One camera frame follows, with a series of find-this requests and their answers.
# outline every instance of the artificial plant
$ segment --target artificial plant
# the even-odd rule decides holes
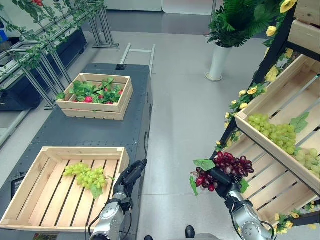
[[[211,38],[220,47],[240,47],[264,31],[276,14],[280,0],[224,0],[209,25]]]

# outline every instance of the potted plant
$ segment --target potted plant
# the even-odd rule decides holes
[[[210,71],[211,81],[222,79],[222,71],[232,47],[240,47],[264,31],[276,16],[280,0],[224,0],[215,12],[208,42],[215,41]]]

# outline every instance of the grape bunch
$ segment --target grape bunch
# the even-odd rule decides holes
[[[231,153],[222,153],[218,151],[217,157],[213,159],[217,168],[227,175],[233,175],[238,180],[243,177],[248,177],[248,174],[253,174],[255,171],[252,168],[252,162],[248,161],[245,156],[240,158],[234,157]]]
[[[261,113],[249,116],[248,122],[288,154],[294,154],[297,136],[294,126],[286,123],[271,124],[269,123],[269,116]]]
[[[295,159],[320,179],[320,156],[315,148],[301,149]]]
[[[76,175],[76,181],[79,186],[91,189],[95,185],[97,189],[104,188],[107,185],[104,169],[102,167],[92,170],[87,164],[82,162],[65,167],[63,176]]]
[[[248,173],[253,173],[252,162],[248,161],[245,156],[235,158],[231,153],[222,153],[218,151],[217,157],[213,160],[215,166],[229,176],[235,176],[239,181],[243,177],[247,177]],[[204,171],[201,167],[197,167],[194,172],[190,172],[197,176],[195,184],[202,190],[208,189],[213,192],[219,187],[219,182],[209,174],[209,171]]]

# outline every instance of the black shelf frame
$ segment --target black shelf frame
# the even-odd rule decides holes
[[[312,58],[312,59],[320,62],[320,54],[288,41],[291,26],[292,26],[293,21],[295,20],[294,15],[295,15],[295,11],[296,11],[296,6],[297,5],[295,5],[293,8],[291,8],[287,12],[287,15],[286,15],[285,19],[283,20],[282,25],[278,29],[278,34],[275,36],[274,41],[273,41],[268,53],[266,54],[265,58],[263,59],[263,61],[259,65],[259,69],[255,72],[255,74],[253,76],[253,80],[247,90],[249,90],[250,87],[253,86],[253,84],[263,83],[265,76],[270,71],[272,66],[274,66],[277,63],[280,55],[285,51],[286,48],[290,48],[294,51],[297,51],[297,52],[299,52],[309,58]],[[222,146],[225,146],[225,144],[227,143],[227,140],[230,138],[232,132],[237,128],[238,128],[238,126],[236,123],[236,119],[235,119],[235,117],[233,117],[232,120],[230,121],[228,127],[226,128],[225,132],[223,133],[221,139],[220,139],[220,143]],[[266,151],[269,155],[271,155],[273,157],[273,155],[270,152],[268,152],[266,149],[264,149],[261,145],[259,145],[259,146],[264,151]],[[210,159],[213,160],[216,156],[217,156],[217,151],[215,150]],[[301,225],[320,223],[319,216],[320,216],[320,210],[315,211],[315,212],[311,212],[311,213],[302,214],[300,216],[300,218],[297,218],[293,221],[293,226],[301,226]]]

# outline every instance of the grape leaf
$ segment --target grape leaf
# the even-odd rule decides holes
[[[245,179],[242,179],[240,181],[240,185],[241,185],[240,192],[242,194],[247,190],[248,187],[250,187],[250,185],[248,184],[248,182]]]
[[[197,197],[199,195],[199,193],[197,192],[197,185],[196,185],[196,181],[193,176],[190,177],[190,185],[191,185],[191,188],[194,192],[194,195]]]
[[[306,118],[309,116],[309,112],[305,112],[296,118],[292,118],[290,125],[294,127],[295,133],[300,133],[307,125]]]
[[[214,162],[210,159],[197,159],[193,160],[193,163],[197,166],[202,168],[204,171],[208,171],[210,169],[213,169],[216,165]]]
[[[97,197],[99,197],[100,195],[103,194],[102,188],[101,188],[101,187],[100,187],[100,188],[97,188],[97,186],[94,185],[94,184],[91,185],[90,190],[91,190],[91,193],[92,193],[92,196],[93,196],[93,199],[94,199],[94,200],[96,200]]]

